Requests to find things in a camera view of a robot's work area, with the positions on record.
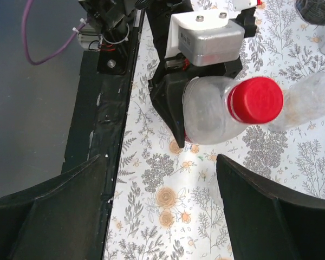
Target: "floral tablecloth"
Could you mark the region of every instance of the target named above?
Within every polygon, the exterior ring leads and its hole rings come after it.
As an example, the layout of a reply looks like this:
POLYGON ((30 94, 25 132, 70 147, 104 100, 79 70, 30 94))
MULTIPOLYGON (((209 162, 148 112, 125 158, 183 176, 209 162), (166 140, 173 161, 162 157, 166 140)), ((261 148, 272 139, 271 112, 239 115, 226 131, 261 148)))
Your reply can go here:
MULTIPOLYGON (((229 1, 200 0, 193 6, 228 7, 235 17, 229 1)), ((293 1, 266 0, 256 17, 258 33, 243 42, 239 79, 265 75, 286 89, 310 73, 325 71, 325 56, 319 52, 325 27, 303 22, 293 1)), ((280 184, 325 199, 325 116, 285 133, 252 126, 223 144, 179 149, 149 98, 147 80, 157 65, 146 20, 105 259, 233 259, 224 212, 209 193, 219 153, 280 184)))

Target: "gray floor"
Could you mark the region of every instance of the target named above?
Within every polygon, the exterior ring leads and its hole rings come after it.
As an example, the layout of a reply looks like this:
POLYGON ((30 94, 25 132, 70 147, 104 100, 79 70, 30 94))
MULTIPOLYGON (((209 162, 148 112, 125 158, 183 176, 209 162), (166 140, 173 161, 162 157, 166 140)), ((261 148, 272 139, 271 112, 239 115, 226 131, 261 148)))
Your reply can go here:
MULTIPOLYGON (((60 174, 79 81, 77 41, 33 67, 20 37, 25 0, 0 0, 0 197, 60 174)), ((55 51, 85 12, 77 0, 36 0, 29 18, 33 58, 55 51)))

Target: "black wire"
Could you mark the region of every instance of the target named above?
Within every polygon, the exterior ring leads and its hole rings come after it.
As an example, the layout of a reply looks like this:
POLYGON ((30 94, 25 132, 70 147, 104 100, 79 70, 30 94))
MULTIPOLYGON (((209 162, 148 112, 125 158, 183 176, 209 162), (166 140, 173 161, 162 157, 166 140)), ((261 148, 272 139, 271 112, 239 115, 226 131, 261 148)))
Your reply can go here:
POLYGON ((90 44, 88 46, 88 50, 96 50, 96 49, 91 49, 92 44, 95 43, 95 42, 100 42, 100 41, 99 40, 95 40, 95 41, 90 42, 90 44))

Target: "screw head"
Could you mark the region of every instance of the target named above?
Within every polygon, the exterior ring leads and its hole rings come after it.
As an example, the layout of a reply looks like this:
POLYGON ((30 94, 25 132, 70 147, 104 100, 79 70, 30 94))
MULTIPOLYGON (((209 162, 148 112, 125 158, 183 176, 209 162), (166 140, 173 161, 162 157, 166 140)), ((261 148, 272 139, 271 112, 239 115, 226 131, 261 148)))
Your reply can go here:
POLYGON ((224 18, 226 18, 226 17, 227 17, 227 13, 225 13, 225 12, 221 12, 221 13, 219 14, 219 18, 224 19, 224 18))
POLYGON ((197 21, 197 22, 203 22, 203 21, 204 21, 204 17, 203 17, 202 15, 198 15, 198 16, 196 17, 196 21, 197 21))
POLYGON ((116 62, 114 60, 109 60, 107 62, 107 66, 109 66, 111 69, 115 67, 116 62))

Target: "red bottle cap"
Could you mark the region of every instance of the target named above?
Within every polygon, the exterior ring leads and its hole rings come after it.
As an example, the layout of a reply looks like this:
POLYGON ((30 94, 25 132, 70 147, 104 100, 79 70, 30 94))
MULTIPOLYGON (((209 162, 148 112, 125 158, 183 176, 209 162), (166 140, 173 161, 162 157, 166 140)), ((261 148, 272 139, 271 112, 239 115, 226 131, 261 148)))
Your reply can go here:
POLYGON ((237 121, 245 124, 266 124, 275 119, 283 108, 283 93, 268 77, 254 77, 235 86, 227 107, 237 121))

